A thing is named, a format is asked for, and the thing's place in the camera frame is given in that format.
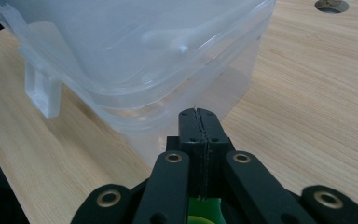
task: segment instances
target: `metal screw hole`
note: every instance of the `metal screw hole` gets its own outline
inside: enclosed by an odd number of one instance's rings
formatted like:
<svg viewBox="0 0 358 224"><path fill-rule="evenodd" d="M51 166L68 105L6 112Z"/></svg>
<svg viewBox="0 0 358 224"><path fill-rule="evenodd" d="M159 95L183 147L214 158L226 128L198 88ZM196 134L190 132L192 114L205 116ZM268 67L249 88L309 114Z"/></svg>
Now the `metal screw hole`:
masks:
<svg viewBox="0 0 358 224"><path fill-rule="evenodd" d="M236 154L236 155L234 155L234 161L237 161L240 163L247 163L247 162L251 161L251 158L249 158L245 154Z"/></svg>
<svg viewBox="0 0 358 224"><path fill-rule="evenodd" d="M182 160L182 156L179 155L179 154L168 154L166 157L165 157L165 160L168 161L168 162L179 162Z"/></svg>
<svg viewBox="0 0 358 224"><path fill-rule="evenodd" d="M313 194L313 197L318 203L329 208L339 209L344 206L344 203L336 195L327 191L317 191Z"/></svg>
<svg viewBox="0 0 358 224"><path fill-rule="evenodd" d="M98 195L97 198L97 204L100 207L111 207L116 205L121 200L121 194L116 189L108 189L100 195Z"/></svg>

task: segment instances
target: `wooden table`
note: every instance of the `wooden table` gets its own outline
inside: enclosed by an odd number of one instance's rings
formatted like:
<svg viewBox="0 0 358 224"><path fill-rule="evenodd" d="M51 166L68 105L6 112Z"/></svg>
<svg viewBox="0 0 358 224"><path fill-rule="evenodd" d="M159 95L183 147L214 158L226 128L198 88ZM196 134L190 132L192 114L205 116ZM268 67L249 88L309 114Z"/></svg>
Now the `wooden table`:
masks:
<svg viewBox="0 0 358 224"><path fill-rule="evenodd" d="M358 202L358 1L326 14L278 0L251 89L223 120L295 193L322 184ZM24 92L15 37L0 32L0 164L32 223L69 223L103 184L129 188L149 168L71 91L45 119Z"/></svg>

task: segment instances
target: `plastic container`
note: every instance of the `plastic container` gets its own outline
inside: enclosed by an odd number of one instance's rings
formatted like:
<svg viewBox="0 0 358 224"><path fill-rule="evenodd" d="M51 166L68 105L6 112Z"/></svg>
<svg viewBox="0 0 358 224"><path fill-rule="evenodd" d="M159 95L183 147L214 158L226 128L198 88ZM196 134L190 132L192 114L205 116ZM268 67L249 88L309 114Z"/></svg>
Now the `plastic container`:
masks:
<svg viewBox="0 0 358 224"><path fill-rule="evenodd" d="M58 116L72 89L149 164L193 105L225 116L248 89L274 0L0 0L25 89Z"/></svg>

